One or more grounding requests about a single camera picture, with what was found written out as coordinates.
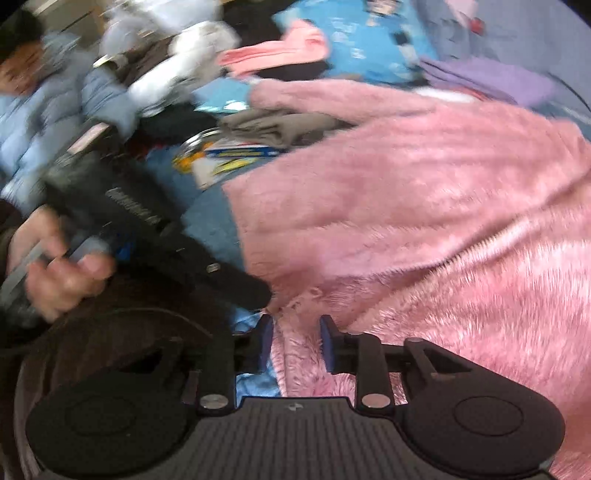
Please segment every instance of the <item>blue bedsheet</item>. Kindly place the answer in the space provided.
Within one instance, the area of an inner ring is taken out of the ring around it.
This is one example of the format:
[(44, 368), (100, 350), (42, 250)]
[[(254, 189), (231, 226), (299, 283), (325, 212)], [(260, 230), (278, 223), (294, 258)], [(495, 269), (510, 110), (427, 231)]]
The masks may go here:
[[(186, 232), (204, 243), (216, 258), (243, 268), (238, 233), (221, 185), (201, 192), (191, 174), (181, 174), (173, 168), (172, 160), (177, 151), (178, 147), (152, 150), (146, 158), (146, 168), (186, 210), (183, 216)], [(231, 322), (234, 331), (247, 332), (256, 325), (258, 319), (259, 314), (237, 308)], [(270, 361), (263, 374), (245, 374), (236, 379), (237, 404), (245, 396), (280, 396), (277, 377)]]
[(440, 60), (481, 56), (522, 66), (556, 81), (559, 105), (589, 113), (591, 28), (560, 0), (478, 0), (478, 29), (465, 28), (443, 0), (413, 4)]

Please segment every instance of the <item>purple cloth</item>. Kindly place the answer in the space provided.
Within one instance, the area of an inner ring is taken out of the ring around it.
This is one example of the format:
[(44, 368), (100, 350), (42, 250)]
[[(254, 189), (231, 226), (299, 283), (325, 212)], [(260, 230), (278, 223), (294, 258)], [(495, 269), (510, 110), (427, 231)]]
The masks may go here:
[(450, 61), (421, 59), (421, 67), (434, 87), (467, 87), (514, 105), (538, 105), (554, 90), (554, 82), (538, 73), (481, 57)]

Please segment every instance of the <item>pink towel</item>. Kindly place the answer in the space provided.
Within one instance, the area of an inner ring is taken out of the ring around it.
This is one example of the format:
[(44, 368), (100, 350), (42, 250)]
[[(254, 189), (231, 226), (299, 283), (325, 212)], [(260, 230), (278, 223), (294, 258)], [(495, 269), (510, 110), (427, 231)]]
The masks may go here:
[(591, 145), (577, 126), (346, 80), (264, 80), (251, 103), (358, 125), (224, 186), (247, 269), (277, 292), (282, 393), (352, 398), (350, 377), (326, 374), (322, 314), (386, 342), (422, 336), (553, 400), (567, 422), (554, 471), (591, 478)]
[(228, 50), (217, 62), (241, 77), (272, 67), (324, 60), (328, 55), (329, 47), (322, 31), (309, 22), (295, 20), (281, 40)]

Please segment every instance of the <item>blue printed fabric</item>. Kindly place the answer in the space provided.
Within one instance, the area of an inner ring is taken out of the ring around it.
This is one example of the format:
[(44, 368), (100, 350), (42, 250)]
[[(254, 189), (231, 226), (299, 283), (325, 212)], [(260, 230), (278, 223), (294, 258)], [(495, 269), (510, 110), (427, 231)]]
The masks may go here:
[(236, 113), (248, 108), (251, 85), (228, 77), (221, 77), (193, 92), (196, 110), (212, 115)]
[(418, 57), (437, 59), (410, 0), (397, 2), (390, 17), (370, 14), (365, 0), (299, 0), (273, 17), (282, 30), (296, 19), (312, 22), (330, 41), (329, 76), (407, 83), (416, 78)]

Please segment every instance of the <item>snack package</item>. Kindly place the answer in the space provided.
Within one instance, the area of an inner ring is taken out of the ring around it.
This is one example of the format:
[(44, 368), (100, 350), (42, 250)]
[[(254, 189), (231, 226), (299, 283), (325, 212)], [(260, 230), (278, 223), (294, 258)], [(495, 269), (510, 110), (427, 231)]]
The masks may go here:
[(191, 164), (197, 185), (207, 190), (212, 185), (222, 181), (230, 173), (252, 165), (259, 158), (212, 158), (203, 157)]
[(272, 158), (281, 154), (280, 150), (257, 143), (243, 142), (241, 140), (229, 140), (222, 138), (213, 145), (205, 148), (205, 153), (211, 158), (224, 158), (225, 160), (237, 160), (239, 158)]
[(217, 128), (209, 128), (189, 138), (173, 159), (173, 167), (180, 173), (191, 173), (191, 166), (205, 157), (205, 149), (211, 147), (222, 136)]

